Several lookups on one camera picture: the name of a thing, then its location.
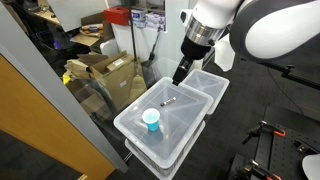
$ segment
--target red box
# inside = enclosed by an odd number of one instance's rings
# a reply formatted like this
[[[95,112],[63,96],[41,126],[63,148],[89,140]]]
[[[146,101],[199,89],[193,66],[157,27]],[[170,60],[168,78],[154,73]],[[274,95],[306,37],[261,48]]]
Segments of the red box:
[[[110,23],[128,26],[130,12],[128,8],[117,6],[104,10],[104,17]]]

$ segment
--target grey floor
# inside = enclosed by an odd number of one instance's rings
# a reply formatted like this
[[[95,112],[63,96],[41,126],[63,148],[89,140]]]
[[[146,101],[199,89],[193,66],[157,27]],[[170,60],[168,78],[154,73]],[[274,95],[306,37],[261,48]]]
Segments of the grey floor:
[[[320,43],[312,41],[298,53],[279,64],[296,64],[294,74],[320,83]],[[52,64],[58,74],[64,61]],[[230,159],[235,153],[253,157],[257,140],[240,145],[246,131],[263,118],[268,105],[276,105],[299,112],[298,108],[276,87],[266,67],[237,60],[229,72],[222,72],[214,63],[206,71],[230,80],[230,85],[215,113],[206,117],[207,125],[191,149],[174,179],[217,179],[227,178]],[[320,91],[305,87],[280,77],[270,70],[279,87],[298,104],[306,116],[320,120]],[[122,157],[129,152],[123,139],[112,138],[104,132]],[[16,179],[77,179],[79,173],[59,164],[33,148],[0,132],[0,179],[1,175]],[[115,171],[108,180],[156,179],[136,157],[128,161],[129,171]]]

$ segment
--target broom handle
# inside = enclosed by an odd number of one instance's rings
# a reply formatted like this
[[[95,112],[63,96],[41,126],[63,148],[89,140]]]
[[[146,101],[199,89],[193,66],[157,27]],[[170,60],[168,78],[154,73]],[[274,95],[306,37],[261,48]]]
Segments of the broom handle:
[[[136,75],[138,74],[138,64],[137,64],[137,53],[136,53],[136,43],[134,39],[134,30],[133,30],[133,20],[131,13],[131,0],[129,0],[129,13],[130,13],[130,27],[131,27],[131,37],[132,37],[132,45],[133,45],[133,54],[134,54],[134,65],[136,68]]]

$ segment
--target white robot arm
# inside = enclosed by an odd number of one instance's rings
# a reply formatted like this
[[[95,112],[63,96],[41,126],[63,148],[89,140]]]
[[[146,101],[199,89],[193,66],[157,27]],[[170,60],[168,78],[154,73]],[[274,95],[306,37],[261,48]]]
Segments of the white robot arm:
[[[183,59],[173,77],[178,85],[232,24],[230,43],[242,58],[270,62],[283,58],[320,33],[320,0],[199,0],[183,10]]]

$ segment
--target marker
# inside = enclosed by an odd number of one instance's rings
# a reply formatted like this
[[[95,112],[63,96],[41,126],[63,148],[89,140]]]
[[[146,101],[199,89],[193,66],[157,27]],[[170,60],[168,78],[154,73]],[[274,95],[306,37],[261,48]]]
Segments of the marker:
[[[168,101],[165,101],[165,102],[161,103],[160,106],[165,106],[167,104],[175,102],[176,100],[177,100],[177,98],[173,97],[172,99],[169,99]]]

